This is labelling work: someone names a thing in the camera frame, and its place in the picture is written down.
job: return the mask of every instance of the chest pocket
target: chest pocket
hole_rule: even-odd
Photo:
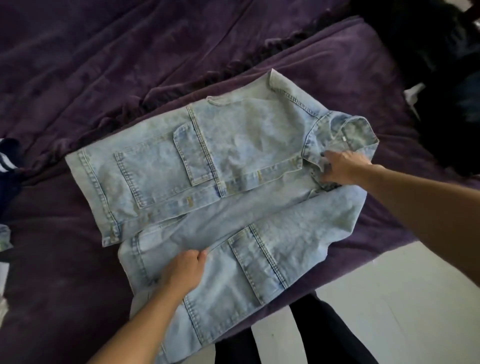
[[[115,159],[139,208],[213,179],[191,122],[118,151]]]

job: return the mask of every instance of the white stripe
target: white stripe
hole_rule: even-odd
[[[10,159],[8,159],[8,157],[5,154],[0,153],[0,157],[2,158],[3,162],[7,165],[8,168],[12,170],[17,169],[17,166],[14,165],[12,162],[10,162]]]

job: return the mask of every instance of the light blue denim jacket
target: light blue denim jacket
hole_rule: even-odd
[[[271,70],[233,92],[147,119],[67,156],[103,236],[122,242],[135,294],[185,249],[209,249],[157,357],[174,363],[272,301],[348,237],[365,201],[320,183],[325,150],[372,158],[367,120],[327,110]]]

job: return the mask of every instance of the hand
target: hand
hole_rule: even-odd
[[[357,184],[356,177],[365,167],[374,167],[362,153],[347,150],[344,152],[325,151],[332,168],[320,176],[322,182],[336,182],[339,184]]]
[[[176,295],[180,300],[183,299],[200,283],[206,259],[206,250],[179,253],[162,271],[161,289]]]

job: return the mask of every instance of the bed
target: bed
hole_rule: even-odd
[[[101,247],[63,157],[145,118],[245,85],[271,68],[327,108],[367,117],[374,162],[480,188],[420,144],[394,60],[347,1],[0,3],[0,136],[24,148],[25,181],[2,217],[14,248],[0,329],[5,363],[84,363],[128,319],[118,246]],[[353,234],[232,335],[415,240],[368,198]]]

